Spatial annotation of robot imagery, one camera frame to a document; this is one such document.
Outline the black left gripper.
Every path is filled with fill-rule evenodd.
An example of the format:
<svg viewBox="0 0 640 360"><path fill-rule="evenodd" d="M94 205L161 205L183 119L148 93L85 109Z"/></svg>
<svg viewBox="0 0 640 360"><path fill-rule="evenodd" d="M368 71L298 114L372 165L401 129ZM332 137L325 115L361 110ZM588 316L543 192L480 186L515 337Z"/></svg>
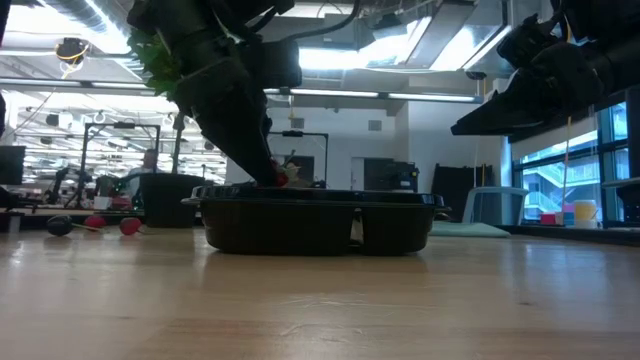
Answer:
<svg viewBox="0 0 640 360"><path fill-rule="evenodd" d="M168 52L178 79L168 97L256 182L275 186L278 175L263 133L266 97L255 71L262 45L253 32L235 41L221 28L169 31Z"/></svg>

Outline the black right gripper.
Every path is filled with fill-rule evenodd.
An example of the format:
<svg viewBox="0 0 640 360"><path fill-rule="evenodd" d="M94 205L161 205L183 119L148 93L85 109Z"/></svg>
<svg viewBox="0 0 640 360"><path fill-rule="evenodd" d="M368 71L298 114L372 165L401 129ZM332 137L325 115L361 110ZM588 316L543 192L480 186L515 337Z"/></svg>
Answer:
<svg viewBox="0 0 640 360"><path fill-rule="evenodd" d="M599 101L605 85L581 48L557 43L520 68L509 86L461 117L456 136L511 135L542 124L541 114L570 114Z"/></svg>

